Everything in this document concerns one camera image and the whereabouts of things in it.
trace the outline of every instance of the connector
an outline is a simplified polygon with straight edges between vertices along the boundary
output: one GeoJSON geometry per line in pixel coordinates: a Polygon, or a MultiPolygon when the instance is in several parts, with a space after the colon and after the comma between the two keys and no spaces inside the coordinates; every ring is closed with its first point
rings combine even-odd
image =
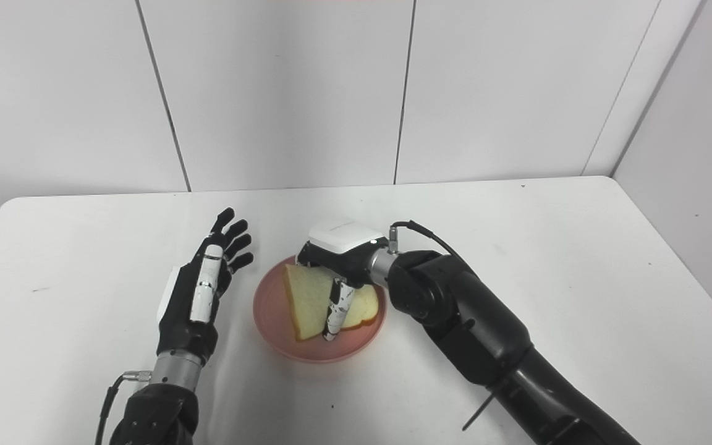
{"type": "Polygon", "coordinates": [[[122,380],[128,382],[150,382],[153,376],[152,371],[125,371],[122,373],[122,380]]]}

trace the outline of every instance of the black arm segment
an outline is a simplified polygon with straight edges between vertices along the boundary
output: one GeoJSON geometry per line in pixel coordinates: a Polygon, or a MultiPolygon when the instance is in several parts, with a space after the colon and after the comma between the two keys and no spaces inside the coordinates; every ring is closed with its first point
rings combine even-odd
{"type": "Polygon", "coordinates": [[[534,348],[526,326],[453,256],[401,254],[388,275],[398,310],[424,325],[471,383],[496,400],[540,445],[638,445],[534,348]]]}

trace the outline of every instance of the robot finger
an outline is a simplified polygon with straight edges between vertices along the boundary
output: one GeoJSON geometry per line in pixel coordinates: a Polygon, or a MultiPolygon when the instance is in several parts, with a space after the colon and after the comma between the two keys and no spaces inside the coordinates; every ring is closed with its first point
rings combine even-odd
{"type": "Polygon", "coordinates": [[[228,265],[228,270],[229,273],[234,274],[241,268],[244,268],[252,263],[252,261],[255,260],[254,255],[252,255],[251,252],[246,252],[243,255],[239,255],[236,257],[234,260],[232,260],[231,263],[228,265]]]}
{"type": "Polygon", "coordinates": [[[213,227],[210,228],[210,234],[220,234],[224,226],[229,224],[230,221],[235,217],[235,211],[232,208],[226,208],[223,212],[218,214],[216,217],[216,222],[213,227]]]}
{"type": "Polygon", "coordinates": [[[200,248],[198,248],[195,256],[201,256],[201,254],[205,252],[207,246],[211,244],[218,245],[221,248],[227,248],[227,246],[229,246],[229,244],[232,242],[233,239],[235,239],[235,237],[240,234],[243,234],[248,228],[249,225],[246,220],[241,219],[235,224],[229,226],[225,233],[213,232],[209,234],[209,236],[207,236],[206,239],[204,239],[203,242],[200,244],[200,248]]]}
{"type": "Polygon", "coordinates": [[[239,250],[242,250],[250,244],[252,244],[252,236],[250,234],[237,237],[235,240],[232,241],[232,244],[230,244],[229,247],[226,248],[226,250],[224,251],[224,260],[229,261],[233,259],[238,254],[239,250]]]}

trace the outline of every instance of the black cable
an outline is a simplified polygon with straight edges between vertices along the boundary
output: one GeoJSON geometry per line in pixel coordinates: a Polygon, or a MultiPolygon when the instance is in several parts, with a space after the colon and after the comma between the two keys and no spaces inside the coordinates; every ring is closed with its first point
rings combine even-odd
{"type": "Polygon", "coordinates": [[[119,391],[119,384],[122,383],[122,375],[118,377],[114,383],[108,387],[106,390],[106,397],[104,398],[104,405],[101,408],[101,420],[98,422],[98,431],[95,434],[95,445],[101,445],[104,440],[104,429],[106,429],[106,419],[108,418],[109,411],[111,411],[111,404],[114,403],[114,397],[119,391]]]}
{"type": "Polygon", "coordinates": [[[419,224],[418,222],[415,222],[414,220],[398,221],[398,222],[395,222],[392,225],[392,227],[406,227],[410,231],[415,231],[418,234],[421,234],[425,237],[429,237],[429,239],[432,239],[435,242],[437,242],[438,245],[440,245],[444,250],[447,251],[447,253],[454,256],[458,260],[463,261],[464,264],[466,263],[466,261],[464,261],[464,259],[460,255],[458,255],[457,252],[455,252],[454,248],[450,247],[449,244],[444,242],[443,239],[440,239],[440,237],[436,236],[436,234],[434,234],[430,229],[424,227],[423,225],[419,224]]]}

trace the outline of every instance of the cable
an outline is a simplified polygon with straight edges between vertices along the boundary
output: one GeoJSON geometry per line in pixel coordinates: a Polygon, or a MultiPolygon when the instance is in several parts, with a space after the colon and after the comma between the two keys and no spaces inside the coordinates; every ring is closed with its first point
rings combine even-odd
{"type": "Polygon", "coordinates": [[[397,221],[390,227],[406,227],[410,231],[415,231],[416,233],[421,234],[422,236],[429,237],[429,239],[432,239],[437,242],[438,245],[440,245],[444,250],[447,251],[447,253],[454,256],[458,260],[463,261],[464,264],[466,263],[466,261],[464,261],[464,259],[460,255],[458,255],[457,252],[455,252],[454,248],[450,247],[449,244],[444,242],[443,239],[440,239],[440,237],[436,236],[436,234],[434,234],[430,229],[424,227],[418,222],[415,222],[414,220],[397,221]]]}
{"type": "Polygon", "coordinates": [[[114,383],[108,387],[106,390],[106,397],[104,397],[104,405],[101,408],[101,420],[98,422],[98,431],[95,434],[95,445],[101,445],[104,440],[104,429],[106,429],[106,419],[108,418],[109,411],[111,411],[111,404],[114,402],[114,397],[119,391],[119,384],[122,383],[122,375],[118,377],[114,383]]]}
{"type": "Polygon", "coordinates": [[[125,380],[129,382],[150,382],[152,371],[125,371],[118,377],[114,383],[106,390],[104,397],[104,405],[101,406],[101,420],[98,422],[98,431],[95,433],[95,445],[101,445],[104,440],[104,429],[106,429],[106,419],[108,418],[111,405],[114,403],[114,397],[119,391],[119,385],[125,380]]]}

